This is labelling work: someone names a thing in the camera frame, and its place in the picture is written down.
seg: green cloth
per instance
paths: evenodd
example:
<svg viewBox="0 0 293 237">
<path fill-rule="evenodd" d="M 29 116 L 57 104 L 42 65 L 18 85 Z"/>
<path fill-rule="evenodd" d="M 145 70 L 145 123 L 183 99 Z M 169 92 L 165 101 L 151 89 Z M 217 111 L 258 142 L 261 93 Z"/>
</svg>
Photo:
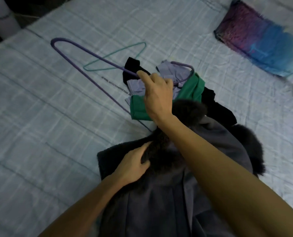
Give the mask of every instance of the green cloth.
<svg viewBox="0 0 293 237">
<path fill-rule="evenodd" d="M 190 99 L 201 102 L 201 94 L 204 91 L 204 87 L 204 80 L 201 79 L 197 73 L 195 73 L 185 82 L 173 102 L 178 99 Z M 151 121 L 144 105 L 144 96 L 133 95 L 131 97 L 130 113 L 131 119 L 133 120 Z"/>
</svg>

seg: person's left hand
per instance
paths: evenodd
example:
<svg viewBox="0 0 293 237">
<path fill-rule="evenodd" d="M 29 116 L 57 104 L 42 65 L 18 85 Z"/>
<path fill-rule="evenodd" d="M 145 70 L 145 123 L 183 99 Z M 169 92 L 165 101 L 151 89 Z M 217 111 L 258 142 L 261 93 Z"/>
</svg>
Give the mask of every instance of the person's left hand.
<svg viewBox="0 0 293 237">
<path fill-rule="evenodd" d="M 123 185 L 135 182 L 145 173 L 150 166 L 150 161 L 147 160 L 141 164 L 141 157 L 151 142 L 147 142 L 139 148 L 129 151 L 113 175 L 122 182 Z"/>
</svg>

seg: white cylindrical object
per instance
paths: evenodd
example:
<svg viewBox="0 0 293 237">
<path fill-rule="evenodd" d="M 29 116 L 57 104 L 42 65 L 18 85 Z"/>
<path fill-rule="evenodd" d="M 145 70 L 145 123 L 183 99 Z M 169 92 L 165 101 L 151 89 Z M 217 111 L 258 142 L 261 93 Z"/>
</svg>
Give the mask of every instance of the white cylindrical object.
<svg viewBox="0 0 293 237">
<path fill-rule="evenodd" d="M 0 0 L 0 37 L 6 39 L 20 30 L 20 26 L 4 0 Z"/>
</svg>

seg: dark floor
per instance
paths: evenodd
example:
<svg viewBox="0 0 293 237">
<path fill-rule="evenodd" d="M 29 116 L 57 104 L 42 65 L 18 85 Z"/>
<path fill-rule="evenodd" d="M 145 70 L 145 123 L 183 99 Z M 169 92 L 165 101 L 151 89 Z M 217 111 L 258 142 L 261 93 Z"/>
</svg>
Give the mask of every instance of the dark floor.
<svg viewBox="0 0 293 237">
<path fill-rule="evenodd" d="M 21 28 L 24 28 L 38 20 L 51 10 L 61 6 L 69 0 L 5 0 L 13 11 Z"/>
</svg>

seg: mattress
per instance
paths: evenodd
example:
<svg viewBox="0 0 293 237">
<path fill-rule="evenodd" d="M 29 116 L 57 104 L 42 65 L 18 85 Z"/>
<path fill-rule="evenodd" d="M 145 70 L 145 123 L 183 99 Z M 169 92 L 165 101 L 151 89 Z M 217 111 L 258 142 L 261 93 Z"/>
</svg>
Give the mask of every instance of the mattress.
<svg viewBox="0 0 293 237">
<path fill-rule="evenodd" d="M 145 41 L 139 60 L 149 72 L 165 59 L 194 66 L 216 101 L 256 133 L 261 180 L 293 207 L 293 84 L 214 38 L 225 13 L 210 0 L 72 0 L 0 43 L 0 236 L 38 235 L 100 182 L 97 152 L 149 134 L 51 48 L 54 37 L 99 55 Z M 57 46 L 80 66 L 94 60 Z M 111 59 L 124 65 L 139 51 Z M 129 110 L 121 71 L 88 73 Z"/>
</svg>

